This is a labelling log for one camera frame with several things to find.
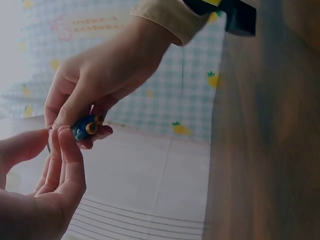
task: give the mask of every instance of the beige sleeve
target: beige sleeve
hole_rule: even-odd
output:
[[[181,40],[180,45],[186,45],[209,18],[209,15],[195,14],[182,0],[141,0],[131,15],[168,29]]]

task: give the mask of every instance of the white paper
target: white paper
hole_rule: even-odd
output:
[[[16,134],[39,129],[43,118],[7,121]],[[45,149],[11,171],[12,191],[31,192]],[[200,240],[204,227],[210,146],[114,127],[83,151],[87,191],[66,240]]]

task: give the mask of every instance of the checkered fabric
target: checkered fabric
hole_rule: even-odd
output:
[[[44,104],[55,70],[63,61],[105,38],[61,41],[52,22],[75,12],[110,12],[131,8],[138,0],[24,0],[19,32],[20,77],[0,95],[0,111],[7,118],[44,114]],[[219,14],[186,46],[172,45],[156,73],[139,89],[114,106],[106,121],[122,126],[196,141],[211,139],[215,79],[225,34],[225,15]]]

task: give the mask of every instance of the small blue object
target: small blue object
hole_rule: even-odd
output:
[[[80,119],[73,127],[72,132],[77,141],[88,139],[94,135],[98,126],[102,125],[104,116],[102,114],[89,115]]]

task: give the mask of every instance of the wooden wall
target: wooden wall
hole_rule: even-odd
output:
[[[294,11],[320,0],[246,2],[257,36],[225,38],[203,239],[319,240],[319,28]]]

